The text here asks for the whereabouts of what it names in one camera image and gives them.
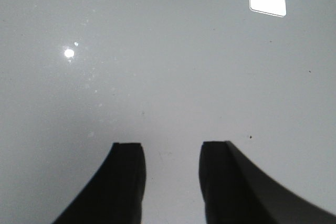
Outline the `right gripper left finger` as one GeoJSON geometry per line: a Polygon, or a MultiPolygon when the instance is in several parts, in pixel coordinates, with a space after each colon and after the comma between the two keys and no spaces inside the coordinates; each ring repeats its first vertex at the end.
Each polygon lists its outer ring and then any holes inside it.
{"type": "Polygon", "coordinates": [[[55,223],[141,223],[146,165],[140,143],[114,143],[55,223]]]}

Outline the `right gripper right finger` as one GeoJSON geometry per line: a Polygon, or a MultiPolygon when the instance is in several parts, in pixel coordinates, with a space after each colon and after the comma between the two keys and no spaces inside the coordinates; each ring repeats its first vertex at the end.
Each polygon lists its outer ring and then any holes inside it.
{"type": "Polygon", "coordinates": [[[199,183],[207,223],[335,223],[272,179],[232,142],[204,142],[199,183]]]}

